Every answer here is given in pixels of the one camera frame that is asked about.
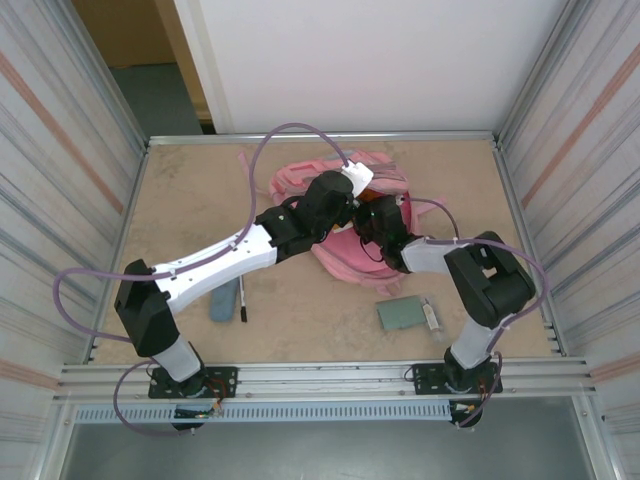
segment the aluminum frame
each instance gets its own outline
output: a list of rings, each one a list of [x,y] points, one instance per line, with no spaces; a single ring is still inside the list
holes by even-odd
[[[154,136],[149,140],[149,146],[158,145],[226,145],[230,143],[260,143],[266,136],[256,134],[225,134],[225,135],[176,135]],[[327,133],[332,140],[339,142],[401,142],[401,141],[436,141],[436,140],[493,140],[493,133],[488,130],[467,131],[432,131],[432,132],[343,132]],[[270,142],[321,142],[315,133],[278,133]]]
[[[133,192],[131,192],[131,197],[129,198],[129,203],[127,204],[127,210],[125,213],[124,221],[122,222],[120,236],[118,237],[118,241],[116,243],[116,247],[113,253],[113,260],[111,262],[111,266],[109,267],[110,272],[115,272],[120,268],[120,262],[122,261],[122,254],[124,252],[124,245],[127,241],[127,236],[129,235],[129,229],[131,228],[133,211],[135,210],[135,205],[138,201],[138,196],[140,195],[140,187],[142,185],[142,179],[144,178],[144,173],[147,169],[148,163],[149,163],[149,149],[147,149],[147,152],[145,153],[144,157],[142,158],[142,161],[140,162],[138,173],[136,174],[136,178],[133,182]],[[102,296],[100,297],[100,303],[98,305],[98,310],[93,323],[94,330],[100,330],[104,325],[104,321],[107,316],[107,309],[110,306],[111,295],[113,294],[114,287],[115,287],[115,282],[107,282],[105,285],[105,288],[102,291]],[[83,359],[84,359],[83,361],[85,363],[92,360],[91,353],[98,341],[99,341],[98,337],[95,337],[95,336],[91,336],[87,341],[85,353],[83,356]]]
[[[496,165],[511,208],[516,230],[525,250],[535,251],[529,237],[519,202],[515,196],[502,152],[497,148],[490,132],[381,132],[330,134],[339,141],[434,141],[434,140],[486,140],[492,146]],[[264,135],[220,135],[204,137],[152,137],[150,146],[189,144],[258,143]],[[312,134],[281,134],[276,142],[318,141]],[[148,155],[141,166],[136,189],[132,194],[130,209],[125,221],[122,241],[116,252],[117,265],[124,247],[124,239],[131,222],[131,214],[139,193]],[[561,332],[553,328],[556,318],[552,302],[543,305],[545,328],[552,349],[562,348]],[[394,362],[341,362],[341,363],[293,363],[293,364],[243,364],[237,397],[227,402],[247,404],[261,402],[374,402],[392,401],[398,405],[415,401],[413,386],[402,375],[416,361]],[[39,474],[34,478],[58,478],[64,464],[75,418],[79,408],[86,405],[105,405],[113,401],[113,388],[128,366],[78,365],[65,366],[55,393],[52,416],[46,435],[50,438],[38,463]],[[589,375],[586,361],[579,357],[552,356],[546,358],[506,359],[503,370],[504,392],[501,397],[557,397],[569,396],[574,400],[576,415],[582,429],[589,456],[598,480],[620,480],[621,470],[611,460],[610,443],[606,432],[582,412],[588,419],[595,418],[593,396],[595,387]],[[149,404],[148,378],[143,370],[133,372],[124,382],[119,396],[122,405]],[[464,399],[474,396],[440,395],[432,399]],[[194,400],[154,400],[155,404],[198,403]]]

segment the green sponge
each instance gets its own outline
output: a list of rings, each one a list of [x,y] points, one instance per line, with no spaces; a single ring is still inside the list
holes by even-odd
[[[422,298],[418,295],[376,303],[378,315],[385,330],[409,328],[427,323]]]

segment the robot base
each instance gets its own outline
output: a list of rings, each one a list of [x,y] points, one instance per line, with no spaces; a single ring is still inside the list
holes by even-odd
[[[149,398],[233,398],[236,396],[238,385],[236,367],[204,367],[201,373],[193,377],[193,381],[198,383],[195,388],[193,385],[185,388],[183,385],[185,382],[176,382],[164,368],[154,368],[151,373]],[[213,387],[215,394],[207,384]]]
[[[498,366],[495,363],[487,362],[486,367],[478,369],[473,386],[467,390],[455,390],[447,379],[445,364],[439,363],[416,363],[411,367],[413,373],[413,386],[416,395],[444,395],[451,393],[461,394],[482,394],[481,386],[485,392],[491,388],[494,382]],[[494,393],[502,392],[502,381],[498,380]]]

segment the black pen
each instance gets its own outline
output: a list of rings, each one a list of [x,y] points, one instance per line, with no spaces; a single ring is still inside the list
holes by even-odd
[[[244,299],[244,280],[240,275],[240,319],[247,323],[247,302]]]

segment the black mounting plate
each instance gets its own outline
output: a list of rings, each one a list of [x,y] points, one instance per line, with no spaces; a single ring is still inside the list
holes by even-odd
[[[213,378],[224,382],[226,389],[224,398],[234,398],[236,396],[236,387],[238,385],[238,368],[237,367],[205,367],[208,378]],[[149,383],[149,398],[184,398],[181,395],[179,384],[176,383],[162,368],[154,368],[151,370],[151,382]],[[222,396],[221,385],[219,382],[211,382],[218,396]],[[198,395],[190,398],[217,398],[210,388],[204,387]]]
[[[471,393],[479,395],[481,392],[478,386],[481,383],[484,383],[487,390],[493,385],[498,366],[493,362],[489,363],[487,368],[478,375],[478,382],[471,389],[464,392],[455,391],[448,385],[447,377],[444,373],[444,363],[442,362],[416,363],[411,367],[411,371],[416,395],[445,395],[451,393]],[[501,393],[502,390],[502,380],[498,379],[494,393]]]

